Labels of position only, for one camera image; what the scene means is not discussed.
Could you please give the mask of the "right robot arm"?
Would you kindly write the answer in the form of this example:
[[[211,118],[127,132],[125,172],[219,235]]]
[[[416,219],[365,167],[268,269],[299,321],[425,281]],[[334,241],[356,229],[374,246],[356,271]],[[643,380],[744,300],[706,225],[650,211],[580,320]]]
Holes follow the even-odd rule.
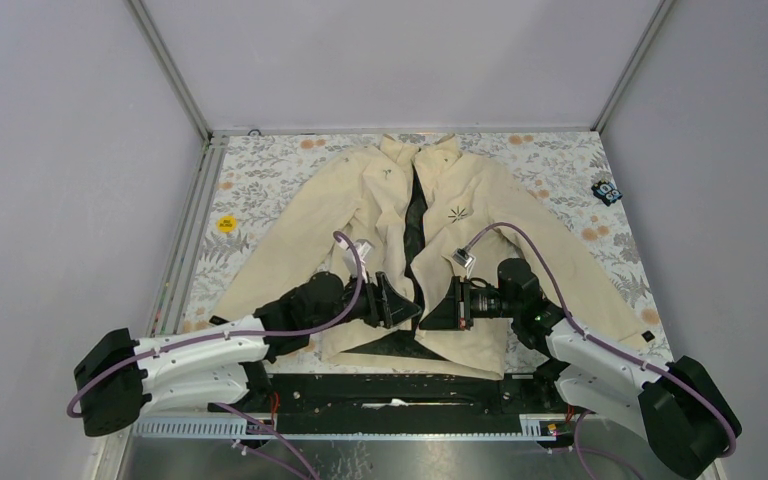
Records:
[[[519,342],[546,356],[533,386],[543,410],[569,404],[599,414],[644,439],[685,479],[733,452],[742,426],[700,362],[663,362],[572,326],[526,261],[502,261],[496,284],[452,277],[420,327],[474,333],[485,319],[510,320]]]

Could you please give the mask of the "beige zip-up jacket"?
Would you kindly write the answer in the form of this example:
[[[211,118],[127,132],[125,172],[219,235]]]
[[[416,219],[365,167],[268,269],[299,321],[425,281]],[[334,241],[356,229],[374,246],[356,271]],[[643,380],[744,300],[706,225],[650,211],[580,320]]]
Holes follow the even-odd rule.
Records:
[[[469,246],[472,276],[492,280],[507,258],[525,259],[551,300],[564,299],[581,324],[640,349],[644,329],[588,246],[513,175],[471,153],[456,135],[403,135],[336,153],[308,179],[233,275],[212,314],[251,314],[318,270],[349,272],[333,234],[374,246],[367,259],[395,290],[431,310],[451,278],[451,258]]]

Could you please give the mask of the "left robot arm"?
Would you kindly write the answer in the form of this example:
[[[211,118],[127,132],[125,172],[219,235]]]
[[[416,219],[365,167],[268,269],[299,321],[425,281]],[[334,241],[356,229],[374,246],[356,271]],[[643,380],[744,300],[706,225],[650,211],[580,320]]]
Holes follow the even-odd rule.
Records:
[[[200,332],[137,339],[126,328],[112,330],[75,367],[67,414],[81,420],[86,436],[101,437],[152,411],[236,402],[256,411],[271,387],[247,365],[273,362],[307,346],[312,334],[352,320],[388,328],[421,312],[382,272],[372,283],[353,277],[348,284],[318,273],[252,314],[221,317]]]

